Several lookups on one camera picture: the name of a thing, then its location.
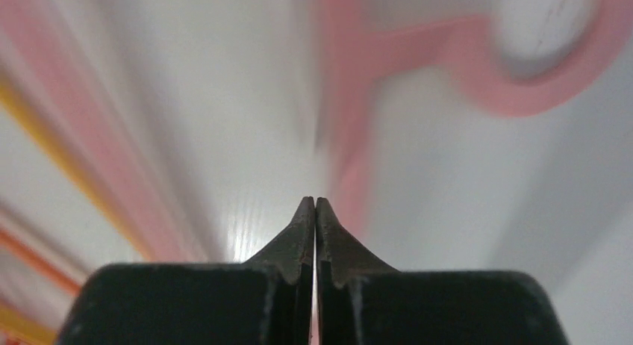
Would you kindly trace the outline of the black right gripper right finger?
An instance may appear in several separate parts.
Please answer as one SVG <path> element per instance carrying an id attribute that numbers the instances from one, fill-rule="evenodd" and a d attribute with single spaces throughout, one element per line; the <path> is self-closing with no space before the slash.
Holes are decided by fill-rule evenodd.
<path id="1" fill-rule="evenodd" d="M 545 290 L 511 270 L 401 271 L 316 201 L 321 344 L 566 344 Z"/>

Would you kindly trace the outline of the pink plastic hanger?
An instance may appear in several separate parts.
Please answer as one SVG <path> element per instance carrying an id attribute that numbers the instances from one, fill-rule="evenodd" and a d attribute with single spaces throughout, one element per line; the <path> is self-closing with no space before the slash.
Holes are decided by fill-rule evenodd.
<path id="1" fill-rule="evenodd" d="M 493 60 L 493 29 L 487 16 L 377 31 L 365 18 L 364 0 L 316 0 L 332 193 L 341 223 L 359 234 L 367 218 L 370 97 L 377 81 L 439 66 L 486 111 L 503 116 L 548 111 L 586 89 L 613 63 L 632 35 L 632 0 L 598 2 L 580 43 L 556 67 L 528 80 L 513 81 Z"/>
<path id="2" fill-rule="evenodd" d="M 135 220 L 150 261 L 203 261 L 143 136 L 125 118 L 130 78 L 96 0 L 1 0 L 2 74 Z"/>

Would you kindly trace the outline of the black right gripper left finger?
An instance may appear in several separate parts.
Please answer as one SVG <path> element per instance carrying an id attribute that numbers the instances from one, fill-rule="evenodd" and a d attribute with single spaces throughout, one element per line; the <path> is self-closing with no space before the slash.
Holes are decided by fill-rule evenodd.
<path id="1" fill-rule="evenodd" d="M 242 263 L 109 264 L 74 301 L 57 344 L 309 344 L 315 207 Z"/>

